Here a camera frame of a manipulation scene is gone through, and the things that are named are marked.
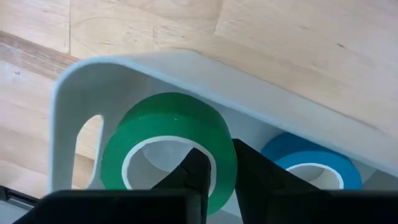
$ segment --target light wood plank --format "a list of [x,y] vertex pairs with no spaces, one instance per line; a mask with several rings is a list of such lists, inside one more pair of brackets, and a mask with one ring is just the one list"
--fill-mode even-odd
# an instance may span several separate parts
[[[0,185],[41,197],[47,191],[54,80],[4,61],[0,68]],[[100,122],[89,121],[78,136],[74,188],[85,188],[91,179]]]
[[75,57],[3,31],[0,31],[0,52],[1,60],[53,80],[56,80],[67,67],[79,61]]
[[210,35],[120,2],[72,0],[71,53],[196,50],[398,139],[397,21],[391,0],[225,0]]
[[66,53],[69,9],[69,0],[3,0],[0,30]]
[[105,1],[117,6],[134,7],[186,24],[195,30],[214,33],[222,0],[116,0]]

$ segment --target tape roll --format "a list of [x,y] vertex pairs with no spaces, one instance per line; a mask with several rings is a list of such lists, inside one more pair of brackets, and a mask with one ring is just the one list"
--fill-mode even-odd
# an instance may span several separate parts
[[361,176],[347,157],[293,134],[275,137],[261,154],[321,189],[362,189]]
[[150,96],[126,113],[103,153],[101,180],[105,188],[131,189],[127,179],[130,158],[146,144],[159,141],[188,143],[209,157],[207,212],[210,215],[218,211],[235,187],[237,162],[233,142],[217,110],[181,93]]

